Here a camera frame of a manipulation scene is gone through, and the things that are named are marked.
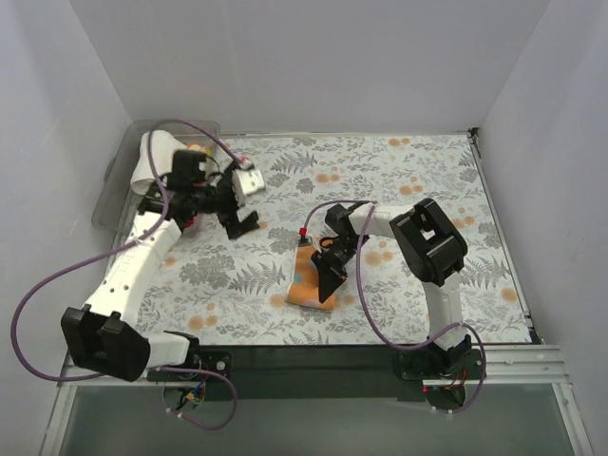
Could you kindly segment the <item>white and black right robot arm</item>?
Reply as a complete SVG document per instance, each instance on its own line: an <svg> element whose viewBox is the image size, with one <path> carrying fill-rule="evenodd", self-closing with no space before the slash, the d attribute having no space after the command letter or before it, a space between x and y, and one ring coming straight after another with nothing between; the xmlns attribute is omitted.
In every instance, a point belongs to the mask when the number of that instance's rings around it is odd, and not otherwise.
<svg viewBox="0 0 608 456"><path fill-rule="evenodd" d="M319 245L311 254L319 279L319 301L325 302L346 281L346 265L354 260L364 315L375 335L400 353L400 365L420 375L464 378L472 352L460 297L468 247L439 204L433 199L410 207L352 200L346 207L337 200L326 206L325 223L334 236L327 247ZM373 321L361 280L362 248L370 237L394 239L409 271L422 283L428 315L426 341L399 345L382 334Z"/></svg>

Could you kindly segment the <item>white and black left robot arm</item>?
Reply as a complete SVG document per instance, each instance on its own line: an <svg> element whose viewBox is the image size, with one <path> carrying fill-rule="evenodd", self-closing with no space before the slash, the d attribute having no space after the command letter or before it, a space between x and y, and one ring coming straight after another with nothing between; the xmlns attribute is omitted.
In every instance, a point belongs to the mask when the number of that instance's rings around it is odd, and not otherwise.
<svg viewBox="0 0 608 456"><path fill-rule="evenodd" d="M258 227L258 214L238 216L247 198L265 188L261 172L234 160L215 183L202 169L206 156L177 150L170 172L152 182L137 208L124 251L116 255L95 292L79 308L68 308L61 328L75 366L125 381L169 366L180 379L201 371L199 341L182 332L140 334L135 325L144 296L171 247L199 214L214 214L228 238Z"/></svg>

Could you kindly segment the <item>orange blue patterned towel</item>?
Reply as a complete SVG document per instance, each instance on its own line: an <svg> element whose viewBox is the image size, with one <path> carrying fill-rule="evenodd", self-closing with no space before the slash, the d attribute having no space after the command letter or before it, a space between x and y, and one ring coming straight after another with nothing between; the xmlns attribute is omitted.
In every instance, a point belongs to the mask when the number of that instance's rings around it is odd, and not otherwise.
<svg viewBox="0 0 608 456"><path fill-rule="evenodd" d="M325 301L319 298L319 274L312 261L316 249L312 244L298 246L295 250L294 273L288 287L286 301L300 307L332 311L336 297L332 294Z"/></svg>

